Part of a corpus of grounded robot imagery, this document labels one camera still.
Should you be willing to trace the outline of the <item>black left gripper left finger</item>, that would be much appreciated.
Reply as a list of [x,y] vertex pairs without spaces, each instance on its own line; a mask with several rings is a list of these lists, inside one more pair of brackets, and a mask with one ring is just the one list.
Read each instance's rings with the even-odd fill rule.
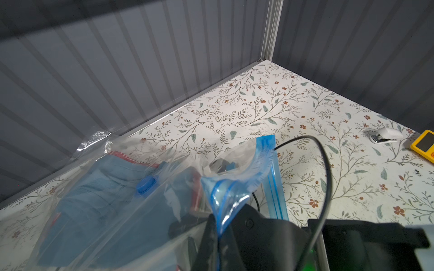
[[218,271],[220,258],[218,251],[218,232],[214,215],[208,217],[205,231],[199,246],[192,271]]

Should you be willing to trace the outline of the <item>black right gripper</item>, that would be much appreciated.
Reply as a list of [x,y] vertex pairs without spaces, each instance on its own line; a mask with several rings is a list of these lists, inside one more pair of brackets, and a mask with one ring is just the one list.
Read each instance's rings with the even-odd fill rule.
[[328,220],[313,251],[318,271],[429,271],[431,227]]

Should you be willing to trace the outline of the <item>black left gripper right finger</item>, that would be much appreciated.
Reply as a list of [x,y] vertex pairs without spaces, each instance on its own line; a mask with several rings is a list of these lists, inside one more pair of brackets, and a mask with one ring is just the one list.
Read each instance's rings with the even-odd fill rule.
[[219,237],[220,271],[294,271],[309,232],[268,219],[246,204],[225,216]]

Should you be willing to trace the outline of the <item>clear vacuum bag blue zip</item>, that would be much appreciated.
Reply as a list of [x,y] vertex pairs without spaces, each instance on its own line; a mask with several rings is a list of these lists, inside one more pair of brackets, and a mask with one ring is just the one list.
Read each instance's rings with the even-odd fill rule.
[[134,139],[112,143],[55,197],[26,270],[189,269],[186,251],[207,219],[221,236],[276,164],[274,135],[214,160]]

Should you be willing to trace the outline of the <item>blue tank top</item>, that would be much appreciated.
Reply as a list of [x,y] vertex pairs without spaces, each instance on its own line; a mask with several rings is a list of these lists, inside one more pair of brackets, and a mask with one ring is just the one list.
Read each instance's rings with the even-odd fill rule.
[[97,160],[62,195],[30,271],[189,271],[203,219],[193,213],[200,174],[191,157],[135,164]]

